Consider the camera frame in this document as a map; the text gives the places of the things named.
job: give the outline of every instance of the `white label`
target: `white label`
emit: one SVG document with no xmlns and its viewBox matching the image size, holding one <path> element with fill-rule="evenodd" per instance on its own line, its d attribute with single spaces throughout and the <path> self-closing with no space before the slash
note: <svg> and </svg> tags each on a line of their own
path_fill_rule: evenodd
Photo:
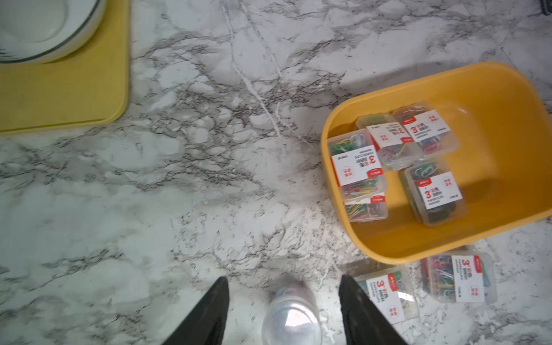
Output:
<svg viewBox="0 0 552 345">
<path fill-rule="evenodd" d="M 450 131 L 450 127 L 436 110 L 430 110 L 402 121 L 415 142 Z"/>
<path fill-rule="evenodd" d="M 478 255 L 452 255 L 456 302 L 485 302 L 483 270 Z"/>
<path fill-rule="evenodd" d="M 423 203 L 428 210 L 462 199 L 462 193 L 460 193 L 456 180 L 450 171 L 431 176 L 417 183 L 422 194 Z"/>
<path fill-rule="evenodd" d="M 399 298 L 397 282 L 392 273 L 368 279 L 366 285 L 370 300 L 378 307 L 387 321 L 397 323 L 405 320 L 405 312 Z"/>
<path fill-rule="evenodd" d="M 398 122 L 389 122 L 381 125 L 366 127 L 379 147 L 400 145 L 414 142 L 412 137 L 402 128 Z"/>
<path fill-rule="evenodd" d="M 381 163 L 374 145 L 332 156 L 339 185 L 346 185 L 367 178 L 383 175 Z"/>
<path fill-rule="evenodd" d="M 378 193 L 361 199 L 359 201 L 346 201 L 346 205 L 356 205 L 356 204 L 377 204 L 385 202 L 385 193 Z"/>
</svg>

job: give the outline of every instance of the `white marble surface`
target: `white marble surface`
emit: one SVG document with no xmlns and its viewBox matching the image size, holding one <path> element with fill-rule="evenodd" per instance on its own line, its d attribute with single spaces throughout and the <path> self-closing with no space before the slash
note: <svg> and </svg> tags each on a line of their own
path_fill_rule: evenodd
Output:
<svg viewBox="0 0 552 345">
<path fill-rule="evenodd" d="M 343 344 L 340 267 L 362 258 L 324 185 L 319 136 L 353 95 L 477 61 L 552 109 L 537 0 L 135 0 L 131 96 L 104 128 L 0 140 L 0 344 L 160 344 L 221 275 L 225 344 L 259 344 L 273 282 L 303 279 Z M 552 225 L 474 247 L 498 302 L 420 289 L 410 344 L 551 344 Z"/>
</svg>

